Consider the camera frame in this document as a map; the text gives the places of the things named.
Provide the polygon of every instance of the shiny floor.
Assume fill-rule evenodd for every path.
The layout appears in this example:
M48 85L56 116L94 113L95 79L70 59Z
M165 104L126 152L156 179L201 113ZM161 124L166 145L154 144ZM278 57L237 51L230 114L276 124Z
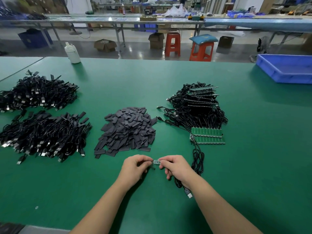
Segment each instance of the shiny floor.
M178 57L171 53L170 57L164 56L163 49L150 49L148 37L151 33L125 30L126 47L121 47L122 52L101 52L93 47L94 41L99 39L109 39L117 42L114 30L95 30L88 32L81 30L82 34L69 35L68 30L57 30L63 46L57 41L53 30L49 30L49 35L53 40L53 48L48 47L41 49L27 49L18 37L18 33L25 31L24 29L1 29L0 32L0 50L7 51L9 56L66 56L64 51L64 43L66 41L74 44L78 50L80 57L89 58L115 58L115 59L152 59L152 60L189 60L192 42L189 40L193 36L194 31L180 31L181 34L181 56ZM234 37L233 45L230 49L214 46L212 61L223 62L251 62L250 55L256 55L258 39L263 36L271 36L270 32L225 32L225 31L201 31L201 34L209 33L216 38L221 36ZM271 53L307 55L300 50L303 39L298 35L290 35L278 51L279 45L283 39L283 35L277 35L272 41Z

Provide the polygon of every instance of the green table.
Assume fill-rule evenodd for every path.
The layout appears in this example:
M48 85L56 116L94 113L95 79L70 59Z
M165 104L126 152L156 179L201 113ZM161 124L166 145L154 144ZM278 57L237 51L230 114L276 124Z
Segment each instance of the green table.
M43 57L0 57L0 81L31 66L41 59L43 59Z
M86 157L74 154L63 164L57 159L28 157L0 148L0 220L72 229L115 181L123 160L141 153L119 152L95 159L104 116L127 106L156 106L185 83L219 86L221 109L228 117L222 127L226 145L202 145L202 176L230 204L264 233L309 233L312 216L312 91L310 85L273 82L249 63L181 62L156 60L82 59L47 57L29 67L40 75L62 75L80 86L79 98L53 115L85 111L93 129ZM12 88L19 72L0 83ZM18 112L1 114L0 126ZM157 159L181 154L191 163L189 133L158 122L151 152ZM188 199L164 171L150 169L144 182L124 199L112 233L206 233L209 230L195 200Z

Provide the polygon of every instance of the person's left hand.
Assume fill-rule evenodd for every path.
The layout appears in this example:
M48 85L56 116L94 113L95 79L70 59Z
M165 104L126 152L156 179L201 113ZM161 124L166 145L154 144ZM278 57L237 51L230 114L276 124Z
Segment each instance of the person's left hand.
M147 173L147 168L152 165L152 161L151 157L138 154L126 158L116 182L128 191L139 181L143 172Z

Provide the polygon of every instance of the red plastic stool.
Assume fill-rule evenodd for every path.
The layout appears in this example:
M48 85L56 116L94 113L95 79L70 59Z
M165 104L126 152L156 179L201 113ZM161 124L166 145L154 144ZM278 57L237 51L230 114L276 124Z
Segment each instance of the red plastic stool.
M175 52L180 56L180 41L181 36L179 33L167 33L165 56L169 56L170 52Z
M206 42L199 45L199 50L197 53L194 53L196 43L193 42L193 47L190 55L190 61L211 61L213 56L213 46L214 42ZM211 46L210 55L206 54L206 47Z

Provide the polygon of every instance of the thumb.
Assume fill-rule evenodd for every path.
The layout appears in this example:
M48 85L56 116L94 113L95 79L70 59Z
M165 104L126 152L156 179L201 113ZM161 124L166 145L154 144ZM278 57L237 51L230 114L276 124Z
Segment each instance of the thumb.
M150 165L152 165L152 162L151 161L145 161L143 162L139 168L140 168L140 171L143 173L145 171L145 169L147 169Z
M160 164L163 165L165 168L169 169L170 171L172 171L174 164L166 161L166 160L161 160Z

